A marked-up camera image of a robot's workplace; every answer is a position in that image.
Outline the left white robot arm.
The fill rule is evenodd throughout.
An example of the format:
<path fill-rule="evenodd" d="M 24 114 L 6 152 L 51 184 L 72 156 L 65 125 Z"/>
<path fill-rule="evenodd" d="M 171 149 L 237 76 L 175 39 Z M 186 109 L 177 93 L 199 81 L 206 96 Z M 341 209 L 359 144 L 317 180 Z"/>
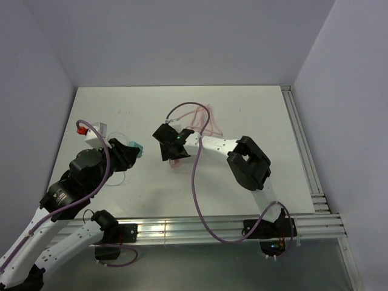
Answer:
<path fill-rule="evenodd" d="M 89 245 L 117 243 L 118 221 L 108 211 L 98 210 L 75 233 L 48 246 L 90 204 L 107 179 L 134 166 L 140 151 L 113 138 L 100 149 L 79 152 L 61 179 L 49 187 L 24 233 L 1 258 L 1 290 L 41 290 L 50 272 Z"/>

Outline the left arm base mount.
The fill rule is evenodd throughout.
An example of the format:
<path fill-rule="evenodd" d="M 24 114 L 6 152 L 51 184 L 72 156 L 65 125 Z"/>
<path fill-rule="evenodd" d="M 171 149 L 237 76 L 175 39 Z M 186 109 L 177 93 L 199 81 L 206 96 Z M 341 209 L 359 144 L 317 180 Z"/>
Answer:
<path fill-rule="evenodd" d="M 99 263 L 116 261 L 125 243 L 135 243 L 137 237 L 137 224 L 128 227 L 120 224 L 118 220 L 106 210 L 93 212 L 91 221 L 99 225 L 102 232 L 100 239 L 95 246 L 95 259 Z"/>

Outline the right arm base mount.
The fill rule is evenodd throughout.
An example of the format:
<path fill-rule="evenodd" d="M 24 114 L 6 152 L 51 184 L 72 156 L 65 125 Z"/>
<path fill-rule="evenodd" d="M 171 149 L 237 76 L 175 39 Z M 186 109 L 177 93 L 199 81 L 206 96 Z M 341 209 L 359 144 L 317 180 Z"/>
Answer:
<path fill-rule="evenodd" d="M 279 218 L 275 222 L 261 221 L 248 239 L 268 239 L 261 242 L 261 251 L 266 256 L 280 256 L 287 250 L 286 238 L 298 235 L 294 219 Z"/>

